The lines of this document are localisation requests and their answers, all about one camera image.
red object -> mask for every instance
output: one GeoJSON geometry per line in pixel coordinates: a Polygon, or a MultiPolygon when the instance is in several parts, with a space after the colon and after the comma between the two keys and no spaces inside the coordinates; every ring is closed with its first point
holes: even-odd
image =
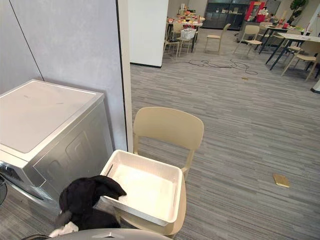
{"type": "Polygon", "coordinates": [[[266,18],[266,15],[260,15],[260,14],[258,14],[258,15],[256,16],[256,21],[257,21],[258,23],[261,23],[261,22],[264,22],[264,21],[265,21],[265,18],[266,18]]]}
{"type": "Polygon", "coordinates": [[[246,14],[245,14],[245,17],[244,17],[244,20],[248,20],[248,18],[250,17],[250,15],[252,14],[252,11],[254,10],[254,7],[256,6],[256,5],[259,5],[259,9],[258,9],[258,11],[257,11],[257,13],[259,12],[259,10],[261,10],[261,9],[263,9],[264,8],[264,6],[265,6],[265,2],[264,1],[251,1],[250,2],[250,6],[249,6],[249,8],[248,8],[248,10],[247,10],[247,12],[246,12],[246,14]]]}

glass cabinet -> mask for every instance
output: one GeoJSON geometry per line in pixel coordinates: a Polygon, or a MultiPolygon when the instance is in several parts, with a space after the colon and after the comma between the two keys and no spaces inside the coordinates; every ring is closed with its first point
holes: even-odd
{"type": "Polygon", "coordinates": [[[208,0],[203,28],[240,30],[250,0],[208,0]]]}

washing machine lid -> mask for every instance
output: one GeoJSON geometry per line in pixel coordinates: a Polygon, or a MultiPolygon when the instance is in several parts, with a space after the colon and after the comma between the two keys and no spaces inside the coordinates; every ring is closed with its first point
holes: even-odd
{"type": "Polygon", "coordinates": [[[28,153],[102,93],[38,80],[0,96],[0,143],[28,153]]]}

white basket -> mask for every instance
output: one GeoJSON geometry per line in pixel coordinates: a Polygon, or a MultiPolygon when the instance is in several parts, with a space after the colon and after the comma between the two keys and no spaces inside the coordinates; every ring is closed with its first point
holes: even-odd
{"type": "Polygon", "coordinates": [[[180,168],[130,152],[113,152],[101,175],[118,182],[126,196],[111,201],[115,208],[160,226],[174,223],[178,217],[183,173],[180,168]]]}
{"type": "Polygon", "coordinates": [[[181,38],[182,39],[192,39],[196,34],[196,30],[192,29],[192,28],[187,28],[187,29],[183,29],[181,30],[181,38]]]}

black cloth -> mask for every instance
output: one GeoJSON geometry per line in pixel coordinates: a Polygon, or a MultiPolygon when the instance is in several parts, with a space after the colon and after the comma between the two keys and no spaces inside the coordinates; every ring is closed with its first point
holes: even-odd
{"type": "Polygon", "coordinates": [[[78,226],[79,230],[98,228],[119,228],[116,218],[104,211],[94,209],[100,196],[108,196],[118,200],[127,195],[122,187],[107,176],[83,177],[74,180],[66,187],[59,197],[62,213],[57,217],[57,227],[69,221],[78,226]]]}

